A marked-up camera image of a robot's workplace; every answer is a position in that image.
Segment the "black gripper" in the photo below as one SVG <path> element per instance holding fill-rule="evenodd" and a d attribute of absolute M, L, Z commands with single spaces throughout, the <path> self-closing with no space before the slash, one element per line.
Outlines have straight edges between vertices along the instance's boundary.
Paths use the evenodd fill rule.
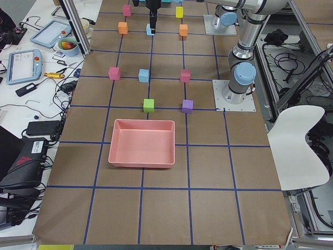
<path fill-rule="evenodd" d="M 161 0 L 145 0 L 145 6 L 149 9 L 149 24 L 151 34 L 156 33 L 157 13 L 161 7 Z"/>

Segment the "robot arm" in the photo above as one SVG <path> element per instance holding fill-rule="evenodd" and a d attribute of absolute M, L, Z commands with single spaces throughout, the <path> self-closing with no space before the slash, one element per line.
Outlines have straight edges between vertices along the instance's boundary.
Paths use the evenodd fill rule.
<path fill-rule="evenodd" d="M 248 87 L 254 82 L 256 68 L 249 62 L 253 49 L 269 15 L 280 11 L 286 1 L 209 1 L 234 9 L 246 9 L 246 20 L 237 45 L 230 51 L 228 61 L 231 79 L 223 89 L 223 98 L 231 104 L 244 101 Z"/>
<path fill-rule="evenodd" d="M 158 16 L 158 9 L 161 8 L 162 1 L 145 1 L 146 8 L 149 9 L 149 24 L 152 34 L 156 33 L 156 23 Z M 217 18 L 217 23 L 214 25 L 229 27 L 233 25 L 237 20 L 237 9 L 227 6 L 217 5 L 215 8 L 215 17 Z"/>

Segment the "orange block near arm bases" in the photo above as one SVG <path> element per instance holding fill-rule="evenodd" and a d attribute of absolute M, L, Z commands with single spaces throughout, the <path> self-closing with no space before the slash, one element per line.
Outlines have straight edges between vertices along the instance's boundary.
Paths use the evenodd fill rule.
<path fill-rule="evenodd" d="M 180 24 L 179 26 L 179 35 L 182 37 L 188 36 L 188 25 L 187 24 Z"/>

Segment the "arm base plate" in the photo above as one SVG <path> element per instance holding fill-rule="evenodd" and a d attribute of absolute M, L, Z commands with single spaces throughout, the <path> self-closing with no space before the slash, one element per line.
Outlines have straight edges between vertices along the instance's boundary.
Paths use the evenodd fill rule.
<path fill-rule="evenodd" d="M 236 94 L 229 88 L 229 80 L 212 80 L 215 109 L 217 111 L 256 112 L 253 91 Z"/>
<path fill-rule="evenodd" d="M 206 35 L 236 36 L 235 25 L 223 26 L 215 15 L 204 15 L 204 26 Z"/>

